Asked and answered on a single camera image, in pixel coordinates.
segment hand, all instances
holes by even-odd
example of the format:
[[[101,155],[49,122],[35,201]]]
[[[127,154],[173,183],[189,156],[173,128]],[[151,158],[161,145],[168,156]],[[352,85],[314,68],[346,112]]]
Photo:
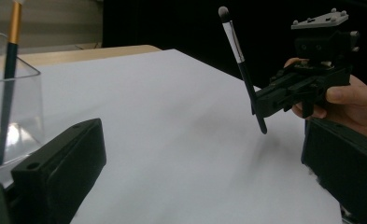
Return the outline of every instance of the hand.
[[[300,59],[290,59],[285,65],[298,60]],[[328,88],[326,91],[328,103],[324,108],[314,105],[311,117],[338,122],[367,136],[367,85],[354,76],[350,76],[349,82],[350,86]],[[302,116],[301,104],[294,105],[291,110],[297,116]]]

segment white paper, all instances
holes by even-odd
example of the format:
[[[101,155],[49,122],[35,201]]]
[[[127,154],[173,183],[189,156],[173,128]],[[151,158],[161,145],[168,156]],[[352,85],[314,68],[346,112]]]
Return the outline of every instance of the white paper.
[[[174,49],[37,69],[48,140],[103,122],[107,164],[72,223],[341,223],[301,164],[303,120],[261,133],[242,80]]]

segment black object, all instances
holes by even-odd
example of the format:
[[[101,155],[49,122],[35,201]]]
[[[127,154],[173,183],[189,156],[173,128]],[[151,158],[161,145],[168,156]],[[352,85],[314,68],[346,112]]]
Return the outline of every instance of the black object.
[[[367,137],[338,123],[311,119],[302,163],[360,224],[367,224]]]
[[[223,26],[230,25],[233,29],[233,21],[226,7],[219,9],[219,15]],[[263,133],[266,133],[266,127],[262,118],[270,117],[281,109],[288,111],[298,103],[303,103],[303,118],[307,118],[313,114],[314,104],[325,103],[325,93],[329,87],[349,85],[352,65],[346,60],[346,55],[356,51],[359,33],[337,29],[347,19],[346,11],[333,8],[316,18],[295,21],[291,29],[298,33],[295,39],[297,55],[306,60],[279,70],[263,89],[252,92],[251,76],[248,72],[241,73],[250,96],[252,114],[256,114]],[[226,29],[226,34],[233,51],[240,52],[237,36],[234,31],[230,34],[229,30]],[[241,69],[245,62],[243,54],[235,58]]]
[[[225,20],[227,16],[230,18],[228,10],[222,11],[219,14],[223,25],[229,22],[232,28],[232,22]],[[349,85],[352,65],[346,55],[357,49],[359,33],[342,33],[336,29],[346,20],[346,12],[334,8],[320,17],[294,22],[292,29],[299,30],[295,40],[297,55],[308,60],[279,70],[269,86],[257,91],[255,96],[249,93],[252,113],[265,118],[301,102],[306,118],[313,114],[314,104],[325,103],[329,87]],[[230,42],[237,45],[237,37],[228,30]],[[232,44],[233,49],[239,52],[235,45]],[[243,80],[250,79],[247,73],[242,76]],[[247,89],[253,88],[250,81],[245,84]],[[306,123],[302,163],[313,170],[319,184],[352,214],[349,220],[367,224],[367,137],[331,121],[311,119]]]
[[[52,139],[0,184],[0,224],[70,223],[106,164],[102,122],[80,122]]]

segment pen holder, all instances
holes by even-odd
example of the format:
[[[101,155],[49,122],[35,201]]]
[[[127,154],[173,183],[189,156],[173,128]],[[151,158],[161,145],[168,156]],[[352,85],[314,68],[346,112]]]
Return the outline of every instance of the pen holder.
[[[0,34],[0,133],[6,134],[6,141],[0,141],[0,170],[44,144],[40,72],[17,58],[15,77],[4,79],[6,45],[6,36]]]

